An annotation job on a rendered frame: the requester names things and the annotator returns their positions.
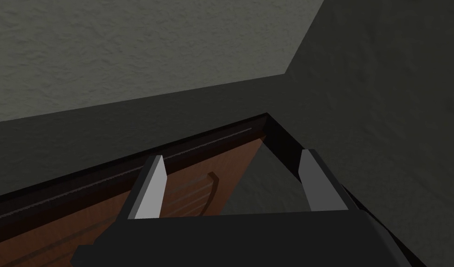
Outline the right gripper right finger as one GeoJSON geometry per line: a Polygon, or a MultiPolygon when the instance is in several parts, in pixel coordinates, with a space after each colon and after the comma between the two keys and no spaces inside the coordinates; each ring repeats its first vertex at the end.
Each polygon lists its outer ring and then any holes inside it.
{"type": "Polygon", "coordinates": [[[301,151],[298,174],[311,211],[358,209],[338,180],[323,171],[312,150],[301,151]]]}

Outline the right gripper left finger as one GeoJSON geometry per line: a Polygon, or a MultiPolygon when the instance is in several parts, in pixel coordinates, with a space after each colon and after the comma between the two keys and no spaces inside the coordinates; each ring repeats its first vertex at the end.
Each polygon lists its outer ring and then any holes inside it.
{"type": "Polygon", "coordinates": [[[155,155],[146,162],[130,192],[127,219],[160,217],[166,183],[164,159],[161,155],[155,155]]]}

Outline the brown wooden door leaf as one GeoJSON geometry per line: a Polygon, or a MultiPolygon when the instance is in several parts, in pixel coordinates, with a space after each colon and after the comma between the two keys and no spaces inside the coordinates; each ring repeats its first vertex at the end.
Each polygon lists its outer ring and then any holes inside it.
{"type": "MultiPolygon", "coordinates": [[[[261,144],[258,138],[223,148],[168,174],[160,216],[219,215],[261,144]]],[[[0,242],[0,267],[72,267],[77,246],[92,244],[115,221],[131,187],[106,189],[102,200],[0,242]]]]}

